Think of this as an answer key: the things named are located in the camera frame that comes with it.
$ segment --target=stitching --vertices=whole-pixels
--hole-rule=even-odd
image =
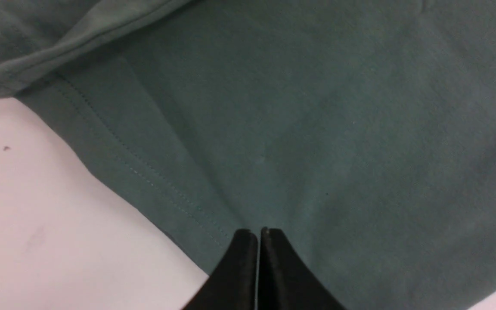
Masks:
[[[99,140],[99,141],[102,141],[102,138],[96,133],[96,131],[91,127],[89,126],[89,120],[81,113],[81,110],[80,108],[77,106],[77,104],[74,103],[74,100],[72,100],[70,98],[70,96],[68,96],[63,90],[61,90],[59,87],[57,87],[55,84],[53,84],[53,88],[59,92],[59,94],[61,94],[61,96],[63,96],[63,98],[65,98],[74,108],[74,110],[77,112],[77,114],[83,119],[83,121],[85,122],[85,125],[87,125],[87,128],[89,129],[89,131]],[[169,198],[169,196],[167,196],[166,194],[164,194],[162,192],[162,189],[160,189],[158,186],[154,185],[153,182],[151,182],[148,178],[146,178],[143,174],[141,174],[139,171],[137,171],[136,169],[134,169],[133,167],[131,167],[126,161],[124,161],[121,157],[119,157],[116,153],[114,153],[109,147],[108,145],[106,145],[106,143],[102,143],[102,145],[104,145],[104,147],[109,151],[110,154],[112,154],[112,157],[114,157],[114,159],[116,159],[118,162],[120,162],[121,164],[123,164],[124,166],[128,167],[128,169],[130,169],[134,174],[136,174],[138,177],[140,177],[140,179],[142,179],[143,181],[145,181],[146,183],[148,183],[152,188],[154,188],[159,194],[160,196],[166,198],[168,200],[168,202],[171,202],[173,204],[173,206],[175,206],[175,208],[177,208],[178,210],[180,210],[181,212],[183,212],[184,214],[186,214],[188,217],[190,217],[192,220],[194,220],[195,223],[198,224],[198,226],[220,247],[222,248],[223,245],[217,241],[217,239],[215,239],[212,234],[210,234],[205,228],[204,226],[195,218],[195,216],[193,216],[191,213],[187,212],[187,210],[181,208],[176,202],[174,202],[171,198]]]
[[[30,45],[31,47],[35,49],[37,49],[37,45],[30,40],[30,38],[26,37],[21,31],[18,30],[18,28],[16,28],[14,25],[10,25],[9,23],[6,23],[6,26],[9,26],[10,29],[12,29],[12,31],[14,31],[15,33],[17,33],[22,39],[24,39],[25,42],[28,43],[28,45]],[[14,42],[8,40],[5,38],[5,36],[0,32],[0,37],[3,39],[3,42],[4,43],[7,43],[7,44],[10,44],[12,48],[16,49],[17,51],[19,51],[20,53],[24,53],[24,51],[18,47]],[[174,190],[174,192],[180,196],[181,198],[183,198],[189,205],[193,206],[196,208],[196,210],[198,210],[199,212],[201,212],[203,214],[203,216],[209,220],[217,229],[218,231],[226,238],[229,237],[229,235],[224,232],[222,230],[222,228],[215,222],[215,220],[213,220],[212,218],[210,218],[210,216],[208,216],[208,214],[206,212],[204,212],[204,210],[202,208],[200,208],[198,205],[195,205],[193,202],[191,202],[191,200],[189,198],[187,198],[183,193],[179,192],[179,190],[169,181],[167,180],[167,178],[165,178],[159,171],[157,171],[154,167],[152,167],[149,163],[146,163],[139,155],[137,155],[136,153],[134,153],[133,151],[131,151],[131,149],[125,145],[124,142],[122,142],[121,139],[118,138],[118,136],[112,131],[110,130],[110,128],[108,127],[108,125],[105,124],[105,122],[102,121],[102,118],[101,116],[98,114],[98,112],[94,109],[94,107],[91,105],[91,102],[88,100],[88,98],[85,96],[85,94],[83,94],[83,92],[81,92],[74,84],[72,84],[67,78],[65,78],[62,74],[59,74],[59,73],[56,73],[57,77],[61,78],[64,82],[66,82],[73,90],[75,90],[75,92],[85,101],[85,103],[89,106],[89,108],[91,108],[91,110],[94,112],[94,114],[97,116],[97,118],[99,118],[99,120],[101,121],[101,123],[103,123],[103,125],[105,126],[105,128],[108,130],[108,132],[110,132],[110,134],[112,134],[112,136],[114,137],[114,139],[116,139],[116,141],[118,141],[118,143],[120,143],[122,145],[122,147],[124,147],[124,149],[126,149],[130,154],[132,154],[134,157],[136,157],[136,159],[138,159],[141,163],[143,163],[144,165],[146,165],[147,167],[149,167],[149,169],[151,171],[153,171],[158,177],[160,177],[162,180],[164,180],[164,182],[169,186],[171,187],[171,189]],[[96,132],[94,131],[93,128],[91,128],[91,126],[89,126],[89,122],[88,120],[85,118],[85,116],[83,114],[81,114],[79,108],[77,107],[76,104],[74,104],[73,100],[71,100],[71,98],[65,94],[61,89],[59,89],[57,86],[55,86],[55,90],[57,90],[57,92],[59,92],[61,94],[61,96],[63,96],[63,98],[65,98],[68,102],[70,102],[72,104],[72,106],[74,107],[74,109],[76,110],[76,112],[83,118],[83,120],[85,121],[85,123],[88,125],[88,128],[89,130],[97,137],[97,139],[101,140],[102,141],[102,138],[100,138]],[[155,186],[149,179],[147,179],[146,177],[144,177],[142,174],[140,174],[138,171],[136,171],[135,169],[133,169],[126,161],[124,161],[123,159],[121,159],[120,157],[118,157],[118,155],[116,155],[115,153],[112,152],[112,150],[110,150],[108,147],[107,149],[110,151],[110,153],[112,154],[113,157],[115,157],[116,160],[118,160],[120,163],[122,163],[123,165],[125,165],[126,167],[128,167],[128,169],[130,169],[134,174],[138,175],[142,180],[146,181],[148,184],[150,184],[150,186],[152,186],[154,189],[156,189],[160,195],[164,196],[162,190],[160,188],[158,188],[157,186]],[[204,228],[202,226],[202,224],[200,224],[198,222],[198,220],[195,219],[195,217],[190,214],[189,212],[187,212],[186,210],[183,210],[183,208],[181,208],[178,204],[176,204],[173,200],[171,200],[170,198],[167,197],[167,199],[169,200],[169,202],[171,202],[176,208],[178,208],[179,210],[181,210],[183,213],[187,214],[190,218],[192,218],[201,228]],[[210,238],[213,239],[213,241],[215,241],[215,243],[217,243],[217,245],[219,245],[219,247],[222,247],[222,245],[209,233],[207,232],[205,229],[203,229],[205,231],[205,233],[207,233],[209,235]]]
[[[150,12],[146,12],[146,14],[143,14],[143,15],[138,16],[136,18],[133,18],[132,20],[129,20],[129,21],[123,23],[123,24],[117,25],[115,27],[112,27],[111,29],[108,29],[108,30],[103,31],[103,32],[101,32],[99,34],[96,34],[93,37],[91,37],[90,39],[88,39],[87,41],[85,41],[84,43],[81,43],[81,44],[77,45],[76,47],[74,47],[71,50],[63,51],[62,53],[59,53],[59,54],[55,55],[54,57],[51,57],[49,59],[43,59],[43,60],[41,60],[39,62],[33,63],[31,65],[28,65],[25,68],[20,69],[19,71],[14,72],[13,74],[7,74],[5,78],[2,78],[0,80],[0,87],[8,88],[8,87],[4,86],[4,83],[8,82],[10,79],[14,78],[15,76],[19,75],[20,73],[22,73],[22,72],[24,72],[24,71],[26,71],[28,69],[31,69],[31,68],[33,68],[33,67],[35,67],[37,65],[43,65],[44,63],[46,63],[48,61],[51,61],[51,60],[54,60],[54,59],[56,59],[58,57],[61,57],[63,55],[66,55],[67,53],[70,53],[73,50],[76,50],[76,49],[79,49],[81,47],[84,47],[84,46],[90,44],[91,42],[96,41],[99,37],[103,37],[103,36],[108,35],[109,33],[113,32],[113,31],[116,31],[116,30],[120,29],[120,28],[124,28],[124,27],[126,27],[126,26],[128,26],[130,24],[139,22],[140,20],[142,20],[144,18],[147,18],[148,16],[150,16],[150,15],[158,12],[159,10],[164,9],[166,6],[170,6],[171,4],[173,4],[173,2],[175,2],[175,1],[174,0],[167,0],[165,3],[160,4],[160,6],[158,6],[158,8],[154,8]]]
[[[87,98],[87,96],[81,91],[78,89],[78,87],[76,87],[72,82],[70,82],[65,76],[63,76],[61,73],[56,73],[57,77],[59,77],[61,80],[63,80],[64,82],[66,82],[73,90],[75,90],[75,92],[84,100],[84,102],[87,104],[87,106],[89,106],[89,108],[94,112],[95,116],[101,121],[101,123],[105,126],[106,130],[108,132],[110,132],[110,134],[112,134],[112,137],[114,137],[114,139],[116,139],[116,141],[122,145],[122,147],[124,147],[124,149],[126,149],[126,151],[128,151],[130,154],[132,154],[138,161],[140,161],[141,163],[143,163],[146,167],[148,167],[151,171],[153,171],[154,174],[156,174],[162,181],[164,181],[164,183],[167,184],[167,186],[169,186],[171,189],[173,189],[173,191],[175,192],[175,194],[177,194],[179,197],[181,197],[183,200],[185,200],[185,202],[187,202],[189,205],[195,207],[198,211],[200,211],[203,216],[205,218],[207,218],[207,220],[209,220],[214,226],[215,228],[217,228],[217,230],[224,236],[224,237],[229,237],[229,235],[223,231],[223,229],[215,222],[215,220],[213,220],[212,218],[210,218],[210,216],[198,205],[194,204],[189,198],[187,198],[187,196],[185,196],[185,194],[183,194],[182,192],[179,191],[179,189],[173,185],[173,183],[168,179],[166,178],[162,173],[160,173],[160,171],[158,171],[157,169],[155,169],[152,165],[150,165],[148,162],[146,162],[142,157],[140,157],[140,155],[138,155],[137,153],[135,153],[134,151],[132,151],[132,149],[130,149],[130,147],[128,147],[123,141],[122,139],[120,139],[118,137],[118,135],[116,135],[116,133],[114,133],[114,131],[112,131],[112,129],[110,129],[110,127],[106,124],[106,122],[104,121],[104,118],[97,112],[97,110],[94,108],[94,106],[91,104],[91,101]]]

